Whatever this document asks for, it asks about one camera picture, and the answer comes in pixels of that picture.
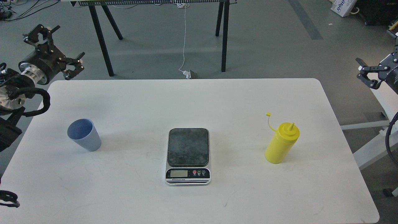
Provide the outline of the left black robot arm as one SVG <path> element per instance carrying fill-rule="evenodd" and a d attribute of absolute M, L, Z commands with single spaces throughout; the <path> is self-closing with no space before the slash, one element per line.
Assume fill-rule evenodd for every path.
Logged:
<path fill-rule="evenodd" d="M 55 45 L 53 33 L 60 26 L 52 29 L 38 24 L 28 34 L 24 34 L 24 42 L 35 49 L 18 64 L 19 71 L 7 68 L 1 63 L 0 112 L 8 116 L 0 121 L 0 149 L 4 151 L 22 134 L 17 123 L 22 116 L 34 117 L 48 111 L 51 105 L 49 93 L 37 88 L 37 85 L 48 85 L 60 72 L 65 80 L 75 78 L 84 70 L 81 52 L 77 57 L 66 57 Z M 28 98 L 41 95 L 43 107 L 26 112 L 24 104 Z"/>

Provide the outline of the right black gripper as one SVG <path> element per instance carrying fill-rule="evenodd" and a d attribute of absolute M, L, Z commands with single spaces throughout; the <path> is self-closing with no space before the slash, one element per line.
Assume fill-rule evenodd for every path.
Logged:
<path fill-rule="evenodd" d="M 393 30 L 387 30 L 387 34 L 394 39 L 397 39 L 397 33 Z M 357 78 L 360 79 L 366 86 L 372 89 L 378 89 L 384 81 L 396 94 L 398 93 L 398 64 L 397 64 L 398 47 L 394 47 L 393 53 L 389 54 L 381 61 L 381 65 L 368 66 L 361 58 L 355 60 L 359 64 L 359 74 Z M 368 74 L 376 73 L 377 79 L 370 79 Z"/>

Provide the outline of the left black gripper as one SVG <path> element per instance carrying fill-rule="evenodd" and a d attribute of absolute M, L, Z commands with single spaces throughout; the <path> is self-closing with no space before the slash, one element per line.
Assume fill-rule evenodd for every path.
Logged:
<path fill-rule="evenodd" d="M 34 46 L 36 50 L 19 62 L 18 68 L 21 72 L 32 68 L 40 77 L 35 78 L 35 82 L 39 85 L 49 84 L 60 72 L 63 73 L 65 80 L 71 80 L 84 70 L 81 58 L 84 57 L 85 52 L 81 52 L 77 58 L 70 58 L 65 57 L 60 51 L 56 51 L 52 35 L 59 28 L 61 27 L 57 25 L 48 29 L 42 24 L 38 24 L 28 34 L 23 34 L 23 41 Z M 73 66 L 74 70 L 67 69 L 68 66 Z"/>

